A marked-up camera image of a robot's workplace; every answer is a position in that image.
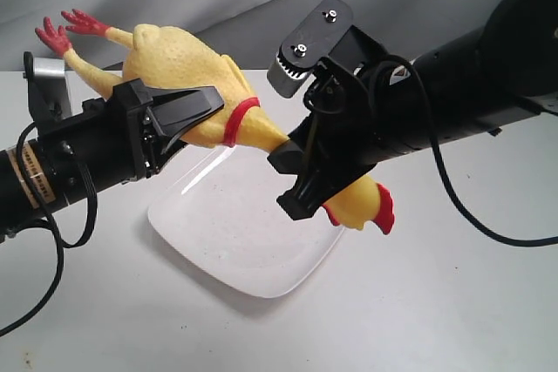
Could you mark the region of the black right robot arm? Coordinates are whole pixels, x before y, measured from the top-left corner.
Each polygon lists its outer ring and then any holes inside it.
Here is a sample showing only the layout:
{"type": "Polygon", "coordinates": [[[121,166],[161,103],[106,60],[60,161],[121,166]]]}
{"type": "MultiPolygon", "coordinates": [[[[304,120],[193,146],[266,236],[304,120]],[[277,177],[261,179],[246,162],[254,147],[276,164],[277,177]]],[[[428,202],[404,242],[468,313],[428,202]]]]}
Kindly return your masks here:
{"type": "Polygon", "coordinates": [[[557,0],[501,0],[487,22],[410,67],[323,0],[282,41],[267,77],[308,115],[269,156],[296,183],[278,198],[307,219],[376,164],[493,132],[557,106],[557,0]]]}

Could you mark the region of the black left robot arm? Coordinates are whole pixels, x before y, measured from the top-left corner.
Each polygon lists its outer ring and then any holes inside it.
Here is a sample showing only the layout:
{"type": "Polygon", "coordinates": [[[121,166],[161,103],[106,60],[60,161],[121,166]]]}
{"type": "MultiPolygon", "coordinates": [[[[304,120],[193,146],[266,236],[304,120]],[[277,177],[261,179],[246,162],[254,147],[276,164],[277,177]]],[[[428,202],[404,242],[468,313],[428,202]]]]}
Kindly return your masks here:
{"type": "Polygon", "coordinates": [[[37,83],[28,83],[35,139],[1,152],[1,235],[98,192],[150,179],[187,145],[182,135],[214,116],[224,99],[213,86],[116,85],[109,99],[88,99],[82,112],[55,118],[37,83]]]}

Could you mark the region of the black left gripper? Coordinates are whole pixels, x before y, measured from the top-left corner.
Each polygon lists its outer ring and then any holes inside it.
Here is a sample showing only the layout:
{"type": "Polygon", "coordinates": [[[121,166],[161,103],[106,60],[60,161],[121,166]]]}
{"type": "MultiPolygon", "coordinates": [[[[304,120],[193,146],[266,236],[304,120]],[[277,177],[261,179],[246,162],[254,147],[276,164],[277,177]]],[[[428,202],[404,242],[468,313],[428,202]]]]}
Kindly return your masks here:
{"type": "Polygon", "coordinates": [[[82,103],[80,158],[96,185],[149,179],[187,146],[181,137],[225,105],[214,86],[162,89],[136,78],[116,85],[109,99],[82,103]]]}

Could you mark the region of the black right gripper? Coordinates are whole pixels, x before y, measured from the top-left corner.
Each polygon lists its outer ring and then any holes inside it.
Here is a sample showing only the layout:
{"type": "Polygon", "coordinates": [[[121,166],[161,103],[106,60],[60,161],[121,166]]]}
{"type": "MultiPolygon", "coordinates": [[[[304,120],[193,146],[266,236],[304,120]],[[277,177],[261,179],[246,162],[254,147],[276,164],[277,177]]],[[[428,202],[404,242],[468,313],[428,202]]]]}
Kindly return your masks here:
{"type": "Polygon", "coordinates": [[[375,220],[378,184],[367,173],[378,163],[370,156],[381,142],[374,124],[374,99],[364,78],[338,61],[323,57],[315,80],[303,94],[308,115],[289,140],[267,157],[281,175],[296,175],[277,198],[293,220],[312,218],[324,208],[331,220],[375,220]]]}

